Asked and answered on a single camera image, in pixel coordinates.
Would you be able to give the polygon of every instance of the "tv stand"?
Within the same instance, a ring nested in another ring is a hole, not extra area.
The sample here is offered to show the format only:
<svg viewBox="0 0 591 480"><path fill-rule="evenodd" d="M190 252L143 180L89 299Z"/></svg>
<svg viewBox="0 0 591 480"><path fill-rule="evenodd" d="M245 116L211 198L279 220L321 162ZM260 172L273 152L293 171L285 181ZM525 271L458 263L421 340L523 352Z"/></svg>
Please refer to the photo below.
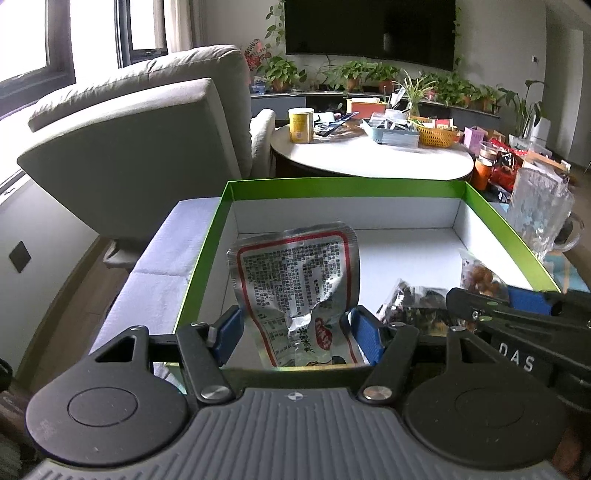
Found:
<svg viewBox="0 0 591 480"><path fill-rule="evenodd" d="M290 108L309 107L316 112L336 111L342 103L341 110L346 110L347 98L381 97L379 93L352 92L339 90L318 90L307 92L266 93L264 95L251 95L252 116L257 116L265 108L275 112L278 127L282 127L289 121L287 111ZM445 106L442 103L422 100L419 105L422 116L437 118L453 118L458 128L473 127L478 125L485 129L501 129L501 117L491 113L480 112L468 108Z"/></svg>

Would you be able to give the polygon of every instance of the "red logo on package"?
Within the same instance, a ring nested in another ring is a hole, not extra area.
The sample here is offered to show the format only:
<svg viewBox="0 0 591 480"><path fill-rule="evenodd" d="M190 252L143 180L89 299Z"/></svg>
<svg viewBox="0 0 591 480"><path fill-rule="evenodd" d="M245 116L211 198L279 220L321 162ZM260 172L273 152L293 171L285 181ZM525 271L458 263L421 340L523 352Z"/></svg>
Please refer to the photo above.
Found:
<svg viewBox="0 0 591 480"><path fill-rule="evenodd" d="M328 328L322 325L322 319L317 318L314 322L314 329L316 330L316 342L322 350L330 350L332 344L332 333Z"/></svg>

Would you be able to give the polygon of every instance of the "purple box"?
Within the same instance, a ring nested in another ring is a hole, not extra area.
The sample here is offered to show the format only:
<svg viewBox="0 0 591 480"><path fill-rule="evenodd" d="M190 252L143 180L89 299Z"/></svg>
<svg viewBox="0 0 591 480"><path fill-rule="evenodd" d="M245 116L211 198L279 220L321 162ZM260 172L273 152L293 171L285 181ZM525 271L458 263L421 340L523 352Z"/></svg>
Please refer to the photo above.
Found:
<svg viewBox="0 0 591 480"><path fill-rule="evenodd" d="M474 155L480 152L480 142L484 140L484 132L477 128L466 127L464 130L464 146Z"/></svg>

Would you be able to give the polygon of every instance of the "wall outlet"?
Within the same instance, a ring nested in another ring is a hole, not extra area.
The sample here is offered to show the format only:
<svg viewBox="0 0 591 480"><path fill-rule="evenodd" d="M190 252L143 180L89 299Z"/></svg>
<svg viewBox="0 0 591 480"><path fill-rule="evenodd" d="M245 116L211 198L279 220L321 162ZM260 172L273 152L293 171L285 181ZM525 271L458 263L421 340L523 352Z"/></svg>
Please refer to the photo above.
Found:
<svg viewBox="0 0 591 480"><path fill-rule="evenodd" d="M14 265L14 268L17 269L17 272L22 272L27 264L31 261L31 254L25 244L21 242L18 243L14 250L8 254L8 258Z"/></svg>

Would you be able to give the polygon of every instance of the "orange cup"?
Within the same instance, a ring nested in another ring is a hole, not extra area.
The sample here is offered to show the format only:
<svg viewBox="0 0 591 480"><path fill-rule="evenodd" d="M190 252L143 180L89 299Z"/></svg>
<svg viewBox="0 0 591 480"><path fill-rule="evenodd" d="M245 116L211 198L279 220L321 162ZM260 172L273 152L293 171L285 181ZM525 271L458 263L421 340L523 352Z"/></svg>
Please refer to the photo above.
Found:
<svg viewBox="0 0 591 480"><path fill-rule="evenodd" d="M474 172L470 182L476 190L484 190L492 174L492 162L487 158L478 157L474 162Z"/></svg>

